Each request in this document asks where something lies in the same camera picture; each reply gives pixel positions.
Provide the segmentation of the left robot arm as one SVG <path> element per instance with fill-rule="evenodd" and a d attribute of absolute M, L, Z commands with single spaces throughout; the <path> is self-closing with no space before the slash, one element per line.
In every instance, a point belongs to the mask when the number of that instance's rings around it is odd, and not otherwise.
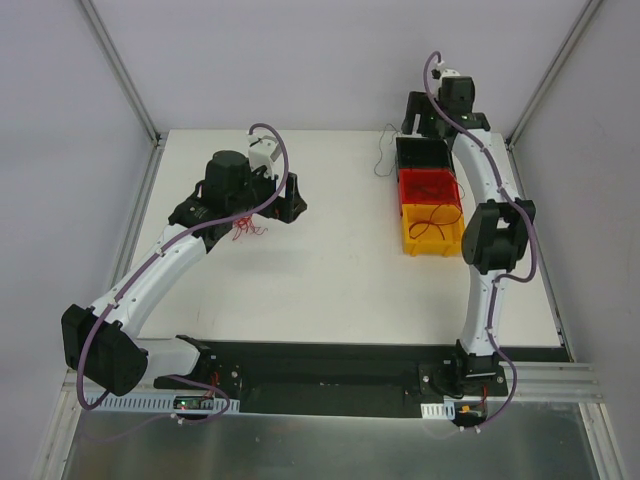
<path fill-rule="evenodd" d="M 202 260 L 234 222 L 259 214 L 292 223 L 307 205 L 297 177 L 281 179 L 274 164 L 283 156 L 272 139 L 248 153 L 222 150 L 207 163 L 205 177 L 168 218 L 154 246 L 109 292 L 62 315 L 65 361 L 79 375 L 116 396 L 141 380 L 177 375 L 188 388 L 211 377 L 206 348 L 194 339 L 142 340 L 140 331 L 177 280 Z"/>

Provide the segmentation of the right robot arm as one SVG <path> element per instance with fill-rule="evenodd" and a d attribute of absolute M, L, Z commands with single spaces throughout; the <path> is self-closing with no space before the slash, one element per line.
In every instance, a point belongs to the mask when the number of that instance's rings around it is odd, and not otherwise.
<path fill-rule="evenodd" d="M 514 269 L 523 257 L 537 258 L 536 207 L 501 173 L 489 122 L 473 109 L 473 79 L 435 67 L 427 69 L 424 83 L 424 92 L 409 95 L 402 132 L 411 140 L 444 142 L 460 162 L 476 204 L 461 239 L 470 270 L 466 320 L 453 359 L 430 376 L 434 391 L 460 398 L 501 373 L 505 356 L 498 325 L 505 283 L 517 278 Z"/>

